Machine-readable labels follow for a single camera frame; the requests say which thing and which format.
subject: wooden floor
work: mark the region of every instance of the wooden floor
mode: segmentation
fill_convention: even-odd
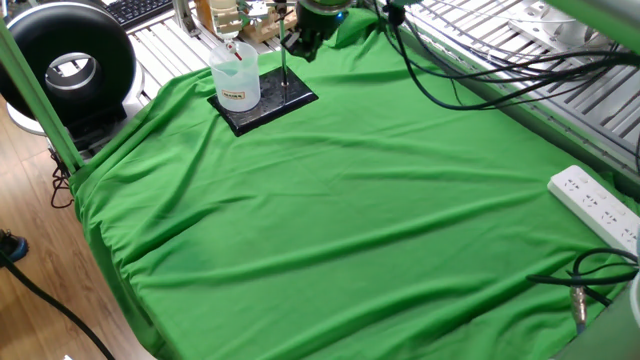
[[[111,295],[73,206],[50,206],[51,174],[46,140],[9,120],[0,98],[0,228],[27,238],[30,251],[16,265],[61,301],[105,342],[118,360],[148,360]],[[61,191],[57,203],[69,201]],[[98,360],[86,336],[55,309],[0,269],[0,359]]]

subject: power socket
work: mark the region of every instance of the power socket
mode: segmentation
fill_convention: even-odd
[[[637,253],[640,218],[579,166],[552,176],[547,188],[604,242]]]

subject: green metal frame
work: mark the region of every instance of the green metal frame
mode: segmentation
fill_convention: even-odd
[[[72,174],[84,166],[71,137],[47,99],[13,36],[0,18],[0,65],[4,66],[20,94],[24,97],[42,129],[51,140],[60,159]]]
[[[592,26],[626,48],[640,53],[640,1],[545,0],[580,22]]]

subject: black cable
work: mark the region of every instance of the black cable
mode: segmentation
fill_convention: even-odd
[[[413,24],[411,24],[410,22],[406,22],[406,25],[409,28],[409,30],[411,30],[411,32],[413,33],[413,35],[416,38],[416,40],[418,40],[420,45],[423,48],[425,48],[425,51],[427,51],[431,56],[437,57],[437,55],[434,54],[428,48],[428,46],[424,43],[424,41],[422,40],[422,37],[417,32],[417,30],[415,29]],[[628,58],[628,59],[622,61],[622,60],[619,60],[619,59],[615,58],[615,57],[618,56],[618,54],[624,54],[624,53],[611,53],[611,52],[607,51],[607,52],[603,52],[603,55],[608,56],[608,57],[606,59],[603,59],[603,60],[594,61],[592,63],[581,65],[581,66],[574,67],[574,68],[567,69],[567,70],[552,71],[552,72],[548,72],[548,73],[542,73],[542,74],[538,74],[538,75],[530,75],[530,76],[521,77],[521,78],[513,77],[513,78],[510,78],[510,79],[490,79],[490,78],[476,79],[479,76],[485,76],[485,75],[489,75],[489,74],[494,74],[496,72],[504,72],[504,71],[507,71],[507,70],[517,69],[519,67],[528,67],[529,65],[546,63],[546,62],[553,61],[553,60],[566,60],[567,58],[572,57],[572,56],[554,55],[554,56],[550,56],[550,57],[545,58],[545,59],[530,60],[530,61],[526,61],[526,62],[523,62],[523,63],[513,63],[513,64],[508,65],[508,66],[503,66],[503,67],[501,67],[499,69],[487,70],[487,71],[482,71],[482,72],[477,72],[477,73],[472,73],[472,74],[462,74],[462,73],[460,73],[459,71],[456,71],[456,70],[454,70],[454,71],[456,71],[458,75],[453,75],[453,76],[452,75],[443,75],[443,74],[439,74],[439,73],[436,73],[436,72],[431,72],[430,74],[434,75],[434,76],[438,76],[438,77],[453,78],[453,79],[456,79],[456,80],[458,80],[458,79],[471,79],[471,80],[475,80],[475,81],[482,81],[482,82],[488,82],[488,83],[511,83],[511,82],[524,82],[524,81],[543,80],[543,79],[549,79],[549,78],[560,78],[560,77],[563,77],[563,76],[571,76],[571,75],[583,75],[585,73],[585,71],[593,71],[593,70],[596,70],[596,69],[600,69],[603,66],[640,64],[640,58],[638,58],[636,56],[634,56],[632,58]]]
[[[376,11],[376,15],[378,16],[378,19],[380,22],[383,21],[380,11],[378,9],[378,5],[377,2],[374,2],[374,8]],[[388,11],[390,9],[390,5],[387,5],[385,7],[385,9]],[[523,81],[532,81],[532,80],[539,80],[539,79],[544,79],[544,78],[549,78],[549,77],[557,77],[557,80],[569,80],[570,77],[583,77],[585,76],[585,71],[586,70],[591,70],[591,69],[598,69],[601,68],[602,66],[605,65],[619,65],[619,64],[626,64],[627,62],[632,63],[632,64],[636,64],[636,63],[640,63],[640,57],[638,57],[635,54],[629,54],[629,53],[621,53],[621,52],[616,52],[613,51],[613,47],[609,50],[609,51],[589,51],[589,52],[574,52],[574,53],[570,53],[570,54],[556,54],[556,55],[552,55],[549,56],[547,58],[544,59],[535,59],[535,60],[531,60],[531,61],[527,61],[525,63],[513,63],[510,62],[508,60],[504,60],[504,59],[500,59],[501,61],[507,63],[507,66],[504,65],[499,65],[498,69],[494,69],[494,70],[488,70],[488,71],[484,71],[484,72],[479,72],[479,73],[473,73],[473,74],[463,74],[461,72],[459,72],[457,69],[452,68],[451,66],[448,65],[448,63],[444,60],[442,60],[441,58],[439,58],[438,55],[434,54],[429,47],[424,43],[424,41],[422,40],[421,36],[418,34],[417,30],[415,29],[415,27],[410,23],[407,22],[406,25],[409,27],[409,29],[411,30],[411,32],[413,33],[414,37],[416,37],[416,40],[418,42],[420,42],[420,45],[424,48],[424,50],[431,55],[440,65],[441,67],[447,67],[448,69],[450,69],[453,73],[457,74],[455,76],[451,76],[448,74],[441,74],[441,73],[437,73],[437,72],[433,72],[430,71],[428,69],[424,69],[421,68],[419,66],[417,66],[418,68],[420,68],[420,70],[425,71],[427,73],[430,73],[431,75],[434,76],[438,76],[438,77],[444,77],[444,78],[453,78],[453,79],[463,79],[463,78],[470,78],[476,81],[483,81],[483,82],[491,82],[491,83],[510,83],[510,82],[523,82]],[[395,44],[393,44],[393,42],[391,41],[391,39],[389,38],[388,34],[386,33],[386,31],[383,32],[385,33],[385,36],[387,37],[387,40],[391,43],[392,47],[397,51],[400,52],[399,49],[395,46]],[[473,49],[470,48],[464,44],[461,44],[460,42],[458,42],[457,40],[451,38],[449,35],[444,34],[442,32],[440,32],[443,36],[446,36],[447,38],[449,38],[451,41],[454,41],[455,43],[457,43],[458,45],[462,46],[463,48],[467,48],[470,51],[477,51],[477,49]],[[568,70],[562,70],[562,71],[549,71],[549,70],[541,70],[541,69],[533,69],[533,68],[529,68],[529,65],[532,64],[537,64],[537,63],[546,63],[549,61],[554,61],[554,60],[558,60],[558,61],[563,61],[566,60],[567,58],[570,57],[575,57],[575,56],[585,56],[586,54],[590,54],[590,55],[601,55],[601,56],[605,56],[605,59],[607,61],[604,60],[600,60],[597,62],[593,62],[587,65],[583,65],[580,67],[576,67],[576,68],[572,68],[572,69],[568,69]],[[625,56],[624,61],[620,61],[618,59],[611,59],[611,56],[615,55],[616,57],[618,56]],[[497,72],[520,72],[516,69],[518,68],[526,68],[528,71],[532,71],[532,72],[538,72],[538,75],[529,75],[528,77],[525,78],[511,78],[511,79],[475,79],[476,77],[480,77],[480,76],[484,76],[484,75],[488,75],[488,74],[493,74],[493,73],[497,73]]]
[[[388,19],[389,22],[392,24],[392,30],[394,32],[395,38],[398,41],[398,45],[400,48],[400,53],[402,55],[403,60],[405,61],[405,65],[407,66],[407,71],[409,72],[409,75],[411,76],[411,79],[413,80],[413,82],[416,84],[416,86],[418,87],[418,89],[427,97],[429,98],[431,101],[435,102],[437,105],[450,109],[450,110],[481,110],[481,109],[485,109],[485,108],[489,108],[491,106],[495,106],[501,103],[504,103],[508,100],[520,97],[521,95],[524,95],[528,92],[531,92],[533,90],[539,89],[541,87],[547,86],[553,82],[557,82],[560,80],[564,80],[566,78],[569,78],[570,76],[574,76],[574,75],[580,75],[580,73],[569,73],[569,72],[565,72],[562,74],[562,76],[553,76],[553,77],[549,77],[547,79],[544,79],[540,82],[538,82],[537,84],[528,86],[526,88],[523,88],[521,90],[517,90],[509,95],[494,99],[494,100],[490,100],[487,101],[485,103],[481,103],[481,104],[476,104],[476,105],[469,105],[469,106],[455,106],[455,105],[450,105],[447,103],[444,103],[440,100],[438,100],[437,98],[435,98],[433,95],[431,95],[425,88],[424,86],[420,83],[420,81],[417,79],[417,76],[415,74],[415,72],[413,71],[413,68],[411,66],[411,61],[409,60],[409,57],[407,55],[406,49],[404,47],[404,43],[402,41],[402,38],[400,37],[400,33],[398,30],[398,26],[401,25],[404,22],[404,8],[402,7],[396,7],[396,6],[389,6],[387,5],[385,7],[385,10],[389,12],[388,15]],[[603,52],[603,54],[605,55],[610,55],[610,53],[608,52]],[[527,63],[523,63],[523,65],[529,65],[529,64],[534,64],[536,62],[540,62],[540,61],[530,61]],[[614,59],[607,59],[602,61],[601,63],[592,63],[592,64],[587,64],[584,67],[581,67],[581,71],[586,71],[586,70],[595,70],[598,68],[602,68],[603,65],[609,65],[609,64],[614,64],[614,63],[619,63],[619,60],[615,60]],[[492,72],[496,72],[496,71],[504,71],[505,68],[503,69],[496,69],[496,70],[492,70],[489,72],[481,72],[481,73],[476,73],[476,74],[470,74],[471,76],[477,76],[477,75],[485,75],[485,74],[489,74]],[[453,77],[453,78],[464,78],[467,75],[462,75],[459,77]]]
[[[564,286],[588,286],[588,285],[615,285],[621,282],[633,280],[637,271],[627,274],[611,276],[600,279],[559,279],[545,275],[527,275],[527,280],[537,284],[564,285]]]
[[[278,21],[282,21],[282,20],[284,20],[287,16],[289,16],[289,15],[293,14],[293,12],[294,12],[294,11],[295,11],[295,10],[291,10],[291,11],[289,11],[288,13],[286,13],[286,14],[282,15],[281,17],[279,17],[279,18],[278,18]]]
[[[480,51],[480,50],[478,50],[478,49],[476,49],[474,47],[467,46],[467,45],[464,45],[462,43],[460,43],[459,46],[462,46],[467,51],[475,52],[475,53],[477,53],[479,55],[482,55],[482,57],[484,58],[484,61],[487,61],[488,63],[492,64],[495,67],[505,66],[505,64],[506,65],[516,64],[516,63],[514,63],[512,61],[509,61],[509,60],[506,60],[506,59],[502,59],[502,58],[499,58],[499,57],[492,57],[488,53],[482,52],[482,51]],[[619,47],[618,43],[613,43],[609,47],[609,51],[611,53],[614,53],[614,52],[617,51],[618,47]],[[562,62],[563,62],[562,60],[558,60],[556,62],[556,64],[553,66],[553,68],[555,68],[556,66],[560,65]],[[536,73],[539,73],[539,72],[553,72],[553,70],[536,69],[536,68],[530,68],[530,67],[527,67],[527,71],[536,72]],[[520,75],[529,75],[529,74],[525,73],[522,70],[511,70],[511,72],[515,72],[515,73],[518,73]],[[587,74],[577,75],[577,76],[575,76],[575,78],[566,79],[566,80],[568,80],[568,81],[578,81],[578,80],[583,80],[583,79],[591,80],[591,79],[595,78],[596,76],[597,75],[592,75],[591,73],[587,73]]]
[[[611,301],[608,297],[600,294],[599,292],[593,290],[592,288],[585,286],[584,287],[584,293],[591,297],[592,299],[594,299],[595,301],[599,302],[600,304],[604,305],[605,307],[608,307],[609,305],[613,304],[613,301]]]
[[[598,266],[597,268],[595,268],[593,270],[589,270],[587,272],[581,272],[581,273],[574,274],[574,273],[568,271],[568,273],[571,276],[586,276],[586,275],[591,275],[591,274],[594,274],[594,273],[596,273],[596,272],[598,272],[600,270],[603,270],[603,269],[606,269],[606,268],[609,268],[609,267],[614,267],[614,266],[631,266],[631,267],[634,267],[634,266],[638,266],[638,265],[632,264],[632,263],[629,263],[629,262],[617,262],[617,263],[611,263],[611,264],[604,264],[604,265]]]
[[[614,254],[619,255],[624,258],[631,260],[634,264],[638,264],[638,257],[631,254],[630,252],[618,249],[611,248],[598,248],[586,251],[576,258],[573,262],[573,271],[572,274],[580,274],[580,264],[584,259],[589,256],[593,256],[596,254]],[[552,285],[565,285],[565,286],[589,286],[589,285],[615,285],[621,282],[627,282],[633,280],[638,271],[633,271],[627,274],[610,276],[599,279],[584,279],[584,278],[576,278],[575,276],[572,279],[559,279],[553,276],[546,275],[528,275],[527,280],[538,283],[538,284],[552,284]]]
[[[56,169],[53,171],[51,176],[53,177],[53,194],[51,195],[51,207],[54,209],[64,209],[66,207],[71,206],[73,204],[73,199],[69,201],[66,205],[56,205],[55,198],[58,194],[58,190],[69,190],[69,175],[66,166],[60,158],[56,155],[56,153],[49,149],[51,153],[51,159],[56,162]]]
[[[44,290],[40,289],[36,284],[29,280],[29,278],[24,275],[22,271],[20,271],[2,251],[0,251],[0,264],[6,266],[7,270],[9,270],[9,272],[32,293],[36,294],[39,298],[49,303],[51,306],[60,311],[64,316],[66,316],[69,320],[71,320],[71,322],[76,324],[80,328],[80,330],[82,330],[87,335],[87,337],[91,339],[91,341],[93,341],[93,343],[98,347],[102,355],[104,355],[107,360],[115,360],[115,357],[113,357],[111,352],[109,352],[109,349],[107,349],[100,338],[93,331],[91,331],[87,324],[85,324],[66,306],[62,305],[58,300],[51,297],[51,295],[47,294]]]
[[[387,41],[389,42],[391,47],[393,47],[393,49],[400,56],[402,56],[402,53],[400,52],[400,49],[398,49],[396,44],[393,43],[393,41],[391,40],[391,37],[389,36],[389,34],[384,30],[382,32],[384,33],[384,35],[387,38]],[[421,70],[421,71],[423,71],[425,73],[429,73],[430,72],[430,70],[427,70],[427,69],[423,68],[422,66],[420,66],[415,61],[413,61],[411,59],[409,59],[409,61],[411,62],[411,65],[415,66],[417,69],[419,69],[419,70]],[[609,70],[610,70],[610,68],[605,68],[605,69],[601,70],[599,73],[595,74],[593,76],[593,78],[598,77],[598,76],[602,75],[603,73],[605,73],[605,72],[607,72]],[[458,101],[458,104],[460,104],[461,106],[464,106],[464,104],[460,100],[460,97],[458,96],[458,91],[457,91],[457,88],[456,88],[456,85],[455,85],[455,80],[453,80],[453,79],[449,79],[449,80],[451,81],[451,85],[453,87],[453,92],[455,94],[456,100]],[[513,102],[513,103],[501,105],[500,107],[490,107],[490,108],[485,108],[485,109],[480,109],[480,110],[502,109],[502,108],[509,107],[509,106],[514,106],[514,105],[521,105],[521,104],[526,104],[526,103],[531,103],[531,102],[536,102],[536,101],[541,101],[541,100],[548,100],[548,99],[552,99],[552,98],[555,98],[555,97],[558,97],[558,96],[561,96],[561,95],[568,94],[568,93],[573,92],[573,91],[575,91],[575,90],[577,90],[577,89],[579,89],[579,88],[581,88],[583,86],[585,86],[585,83],[580,83],[577,86],[574,86],[574,87],[572,87],[572,88],[570,88],[568,90],[564,90],[564,91],[561,91],[559,93],[555,93],[555,94],[552,94],[552,95],[543,96],[543,97],[539,97],[539,98],[535,98],[535,99],[522,100],[522,101],[518,101],[518,102]]]
[[[454,30],[457,30],[458,32],[460,32],[460,34],[464,34],[464,36],[468,37],[469,39],[471,39],[471,41],[473,43],[478,43],[480,45],[483,45],[485,47],[491,48],[497,52],[501,52],[505,55],[509,55],[509,56],[519,56],[520,58],[522,57],[544,57],[544,56],[550,56],[550,55],[546,55],[546,54],[541,54],[541,55],[530,55],[530,54],[519,54],[517,52],[513,52],[513,51],[507,51],[504,49],[501,49],[498,46],[495,45],[491,45],[487,42],[485,42],[484,40],[477,38],[475,36],[472,36],[469,32],[463,31],[462,29],[460,29],[458,26],[456,26],[455,24],[453,24],[451,21],[447,20],[445,17],[440,16],[438,14],[436,14],[435,12],[431,11],[434,16],[438,17],[440,20],[444,21],[447,24],[447,27],[451,27]],[[440,29],[437,29],[436,27],[434,27],[433,25],[431,25],[429,22],[423,21],[423,23],[427,26],[429,26],[431,29],[437,31],[438,33],[440,33],[441,35],[444,35],[446,37],[448,37],[450,40],[452,40],[451,37],[449,37],[447,34],[443,33]],[[471,48],[473,51],[477,51],[477,52],[481,52],[480,50],[477,50],[475,48]],[[570,57],[586,57],[586,56],[601,56],[600,54],[600,50],[582,50],[582,51],[565,51],[563,53],[557,54],[557,55],[569,55]]]

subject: green cloth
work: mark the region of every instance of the green cloth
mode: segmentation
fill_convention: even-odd
[[[72,177],[160,359],[546,360],[574,336],[567,288],[525,276],[603,246],[546,188],[582,164],[498,111],[428,101],[374,21],[354,10],[315,62],[291,60],[319,100],[236,138],[209,71],[188,74]]]

